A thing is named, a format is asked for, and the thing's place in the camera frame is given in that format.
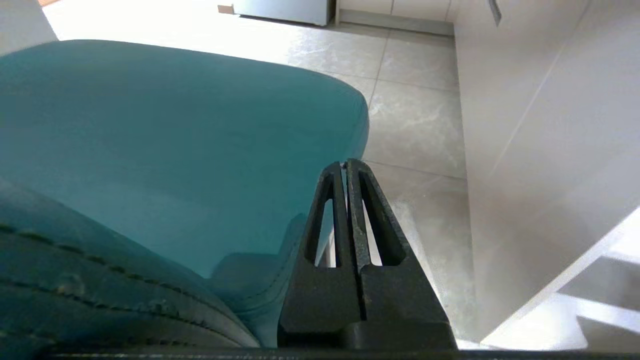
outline cabinet handle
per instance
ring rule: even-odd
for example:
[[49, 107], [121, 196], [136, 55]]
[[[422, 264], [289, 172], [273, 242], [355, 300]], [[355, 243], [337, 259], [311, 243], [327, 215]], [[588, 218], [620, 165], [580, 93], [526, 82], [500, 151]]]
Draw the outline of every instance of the cabinet handle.
[[497, 28], [500, 24], [500, 20], [502, 20], [502, 12], [498, 7], [498, 0], [488, 0], [489, 7], [491, 8], [491, 13], [493, 14], [493, 19], [495, 21], [495, 27]]

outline tile floor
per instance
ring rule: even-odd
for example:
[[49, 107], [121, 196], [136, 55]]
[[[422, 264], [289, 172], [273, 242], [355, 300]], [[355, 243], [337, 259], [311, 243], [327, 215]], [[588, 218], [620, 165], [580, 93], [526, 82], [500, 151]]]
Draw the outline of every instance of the tile floor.
[[217, 14], [208, 0], [61, 0], [44, 12], [60, 40], [121, 40], [283, 63], [361, 91], [371, 121], [364, 158], [435, 284], [456, 336], [471, 338], [473, 264], [452, 38], [244, 19]]

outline white wall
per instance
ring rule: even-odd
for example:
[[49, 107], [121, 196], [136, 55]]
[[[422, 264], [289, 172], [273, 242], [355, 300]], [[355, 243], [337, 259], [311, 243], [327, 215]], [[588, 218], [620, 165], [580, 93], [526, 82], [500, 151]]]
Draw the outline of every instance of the white wall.
[[640, 205], [640, 1], [498, 4], [499, 26], [484, 0], [455, 24], [480, 338]]
[[55, 40], [37, 0], [0, 0], [0, 55]]

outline teal chair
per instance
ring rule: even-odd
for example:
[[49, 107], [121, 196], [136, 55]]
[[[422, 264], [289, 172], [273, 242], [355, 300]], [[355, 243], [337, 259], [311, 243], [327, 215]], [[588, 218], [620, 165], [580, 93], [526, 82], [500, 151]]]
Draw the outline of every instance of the teal chair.
[[354, 88], [284, 65], [99, 40], [1, 57], [0, 347], [274, 347], [318, 176], [368, 126]]

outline teal upholstered seat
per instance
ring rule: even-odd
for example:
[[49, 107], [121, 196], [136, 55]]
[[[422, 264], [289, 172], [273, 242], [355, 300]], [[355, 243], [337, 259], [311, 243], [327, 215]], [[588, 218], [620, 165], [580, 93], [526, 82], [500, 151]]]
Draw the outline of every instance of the teal upholstered seat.
[[192, 270], [265, 345], [317, 177], [367, 130], [359, 92], [284, 65], [98, 40], [0, 58], [0, 176]]

